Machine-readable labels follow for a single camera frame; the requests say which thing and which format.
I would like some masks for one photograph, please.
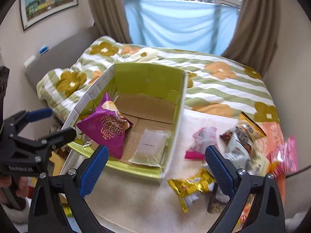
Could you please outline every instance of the picture frame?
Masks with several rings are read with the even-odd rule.
[[[78,0],[20,0],[23,29],[26,30],[42,19],[78,4]]]

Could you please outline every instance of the curtain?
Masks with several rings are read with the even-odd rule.
[[[264,76],[276,51],[279,0],[243,0],[238,25],[223,57],[252,67]]]
[[[123,0],[89,0],[95,25],[102,36],[120,43],[131,43]]]
[[[134,44],[221,55],[229,45],[239,11],[181,0],[125,0]]]

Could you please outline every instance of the black cable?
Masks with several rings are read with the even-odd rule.
[[[311,165],[309,165],[309,166],[307,166],[307,167],[305,167],[305,168],[299,170],[298,172],[295,172],[295,173],[286,175],[285,178],[287,179],[287,178],[289,178],[289,177],[293,177],[293,176],[295,176],[295,175],[297,175],[297,174],[299,174],[299,173],[302,173],[302,172],[304,172],[304,171],[307,171],[307,170],[310,169],[310,168],[311,168]]]

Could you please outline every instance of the pink snack package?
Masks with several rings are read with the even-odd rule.
[[[289,137],[287,141],[276,147],[267,159],[271,163],[270,172],[275,177],[280,174],[290,174],[298,171],[297,154],[296,154],[296,138]]]
[[[133,124],[127,120],[105,93],[100,105],[94,112],[77,123],[77,127],[97,144],[105,145],[109,153],[122,157],[125,131]]]
[[[217,147],[216,127],[203,127],[192,135],[193,145],[186,151],[185,158],[205,160],[206,147],[214,145]]]

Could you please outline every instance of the purple snack bag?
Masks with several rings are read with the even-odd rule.
[[[121,159],[125,131],[133,124],[127,120],[105,93],[100,105],[77,127],[97,144],[105,145],[109,153]]]

